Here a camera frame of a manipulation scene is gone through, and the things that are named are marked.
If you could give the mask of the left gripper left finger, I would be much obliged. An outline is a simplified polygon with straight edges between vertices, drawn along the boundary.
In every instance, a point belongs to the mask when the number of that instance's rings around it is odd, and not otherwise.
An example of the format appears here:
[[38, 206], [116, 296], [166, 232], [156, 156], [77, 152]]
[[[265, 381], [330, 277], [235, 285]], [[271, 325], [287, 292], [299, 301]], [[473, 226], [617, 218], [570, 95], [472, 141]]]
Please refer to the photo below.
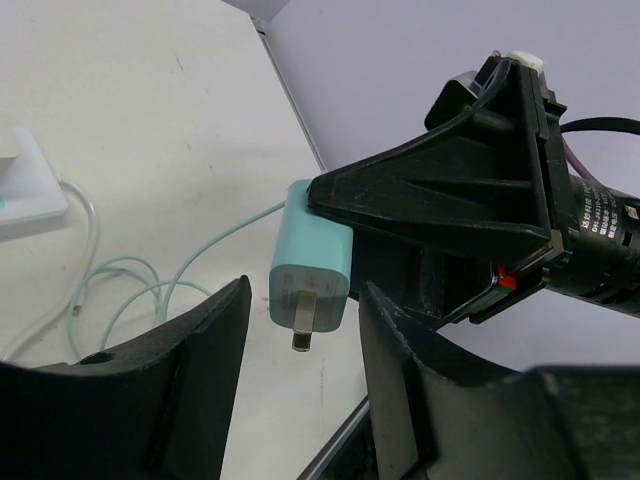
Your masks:
[[251, 308], [246, 277], [75, 364], [1, 367], [5, 479], [216, 479]]

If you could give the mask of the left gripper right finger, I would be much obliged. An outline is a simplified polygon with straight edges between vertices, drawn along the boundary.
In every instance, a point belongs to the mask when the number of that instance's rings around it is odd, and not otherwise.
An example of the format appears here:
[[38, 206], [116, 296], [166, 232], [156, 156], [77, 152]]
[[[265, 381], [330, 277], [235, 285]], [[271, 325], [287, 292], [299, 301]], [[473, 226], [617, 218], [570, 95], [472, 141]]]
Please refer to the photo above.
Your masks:
[[383, 479], [635, 479], [639, 370], [516, 372], [429, 329], [378, 287], [360, 339]]

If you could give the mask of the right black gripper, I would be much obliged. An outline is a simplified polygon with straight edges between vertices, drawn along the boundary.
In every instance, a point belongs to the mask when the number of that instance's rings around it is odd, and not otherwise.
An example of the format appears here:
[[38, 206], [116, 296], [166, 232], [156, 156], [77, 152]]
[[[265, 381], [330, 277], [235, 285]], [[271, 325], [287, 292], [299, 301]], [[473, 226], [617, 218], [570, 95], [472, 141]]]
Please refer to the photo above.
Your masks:
[[540, 250], [527, 292], [639, 314], [639, 200], [586, 173], [543, 74], [510, 58], [450, 79], [426, 131], [311, 182], [317, 214], [355, 230], [350, 296], [371, 283], [434, 328], [505, 297], [487, 261], [429, 250]]

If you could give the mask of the teal charger plug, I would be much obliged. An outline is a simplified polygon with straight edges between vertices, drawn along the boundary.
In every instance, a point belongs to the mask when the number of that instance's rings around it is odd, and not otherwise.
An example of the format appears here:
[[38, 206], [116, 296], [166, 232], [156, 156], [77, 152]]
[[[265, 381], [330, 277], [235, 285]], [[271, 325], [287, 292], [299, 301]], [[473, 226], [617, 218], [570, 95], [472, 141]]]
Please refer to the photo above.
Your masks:
[[290, 185], [269, 272], [269, 313], [307, 352], [312, 335], [341, 325], [351, 287], [353, 229], [308, 207], [309, 179]]

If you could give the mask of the white colourful power strip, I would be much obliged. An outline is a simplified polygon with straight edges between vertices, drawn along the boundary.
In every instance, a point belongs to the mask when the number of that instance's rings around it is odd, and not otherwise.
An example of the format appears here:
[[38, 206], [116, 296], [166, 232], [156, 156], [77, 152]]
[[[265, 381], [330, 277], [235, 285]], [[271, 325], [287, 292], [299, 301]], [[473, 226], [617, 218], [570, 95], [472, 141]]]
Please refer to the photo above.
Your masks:
[[60, 228], [69, 202], [33, 133], [8, 129], [19, 154], [1, 174], [1, 240], [12, 240]]

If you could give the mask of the white charger block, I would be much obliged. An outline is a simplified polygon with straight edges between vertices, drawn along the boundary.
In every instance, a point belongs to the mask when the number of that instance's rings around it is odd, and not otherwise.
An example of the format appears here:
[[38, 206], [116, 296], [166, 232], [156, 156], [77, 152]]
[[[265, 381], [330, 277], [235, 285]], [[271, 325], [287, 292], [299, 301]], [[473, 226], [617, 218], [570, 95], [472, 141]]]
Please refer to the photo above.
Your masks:
[[19, 143], [10, 130], [2, 130], [0, 134], [0, 176], [3, 177], [21, 153]]

